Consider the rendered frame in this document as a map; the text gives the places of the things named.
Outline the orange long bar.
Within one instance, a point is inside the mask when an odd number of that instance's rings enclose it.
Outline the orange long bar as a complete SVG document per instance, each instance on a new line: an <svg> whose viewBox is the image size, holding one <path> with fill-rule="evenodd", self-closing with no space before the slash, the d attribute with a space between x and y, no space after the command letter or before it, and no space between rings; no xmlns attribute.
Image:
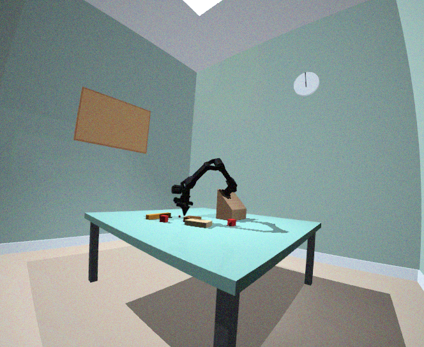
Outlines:
<svg viewBox="0 0 424 347"><path fill-rule="evenodd" d="M166 212L166 213L160 213L160 214L146 214L146 219L148 219L148 220L150 220L150 219L157 219L157 218L160 219L160 216L162 216L162 215L171 217L171 213L170 212Z"/></svg>

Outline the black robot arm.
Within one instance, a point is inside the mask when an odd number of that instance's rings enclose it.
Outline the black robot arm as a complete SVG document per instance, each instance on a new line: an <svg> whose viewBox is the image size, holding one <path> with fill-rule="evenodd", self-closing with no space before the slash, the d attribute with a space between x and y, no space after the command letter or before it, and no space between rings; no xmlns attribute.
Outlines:
<svg viewBox="0 0 424 347"><path fill-rule="evenodd" d="M211 166L211 164L214 163L215 166ZM223 176L227 179L227 187L225 190L222 190L223 193L226 196L231 196L230 194L232 192L237 191L237 184L235 180L230 177L228 172L225 169L225 166L220 158L211 159L210 161L205 162L192 176L187 177L183 182L181 182L179 185L173 185L172 186L172 194L183 194L183 195L189 195L190 189L192 189L197 180L201 178L208 170L218 170L219 172L222 172ZM184 186L185 184L185 186Z"/></svg>

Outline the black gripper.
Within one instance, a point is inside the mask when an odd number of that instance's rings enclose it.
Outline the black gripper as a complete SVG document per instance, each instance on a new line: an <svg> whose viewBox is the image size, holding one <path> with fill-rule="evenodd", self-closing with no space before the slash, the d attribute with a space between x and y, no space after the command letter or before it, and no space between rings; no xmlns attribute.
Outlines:
<svg viewBox="0 0 424 347"><path fill-rule="evenodd" d="M189 202L190 195L181 194L181 202L178 202L176 206L181 207L183 215L189 210L189 205L193 205L193 202Z"/></svg>

